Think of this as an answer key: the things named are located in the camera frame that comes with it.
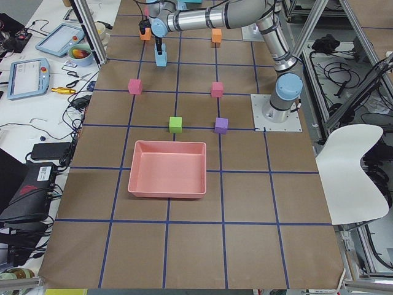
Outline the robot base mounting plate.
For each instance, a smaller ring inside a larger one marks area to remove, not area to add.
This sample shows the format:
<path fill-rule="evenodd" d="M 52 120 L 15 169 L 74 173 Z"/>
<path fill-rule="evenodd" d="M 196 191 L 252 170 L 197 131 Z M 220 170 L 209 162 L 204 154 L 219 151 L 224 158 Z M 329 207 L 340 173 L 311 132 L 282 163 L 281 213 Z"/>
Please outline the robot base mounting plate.
<path fill-rule="evenodd" d="M 288 111 L 277 111 L 270 105 L 270 95 L 251 94 L 254 129 L 261 132 L 302 132 L 295 103 Z"/>

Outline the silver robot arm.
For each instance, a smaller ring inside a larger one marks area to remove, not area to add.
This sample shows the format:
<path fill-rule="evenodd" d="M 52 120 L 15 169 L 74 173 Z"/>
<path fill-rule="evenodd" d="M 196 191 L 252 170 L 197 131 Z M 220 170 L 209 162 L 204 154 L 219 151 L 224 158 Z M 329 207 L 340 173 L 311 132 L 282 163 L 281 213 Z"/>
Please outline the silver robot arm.
<path fill-rule="evenodd" d="M 169 32 L 226 28 L 256 24 L 274 61 L 277 75 L 301 76 L 301 66 L 282 32 L 276 1 L 223 1 L 216 6 L 181 10 L 174 1 L 146 1 L 151 30 L 163 38 Z"/>

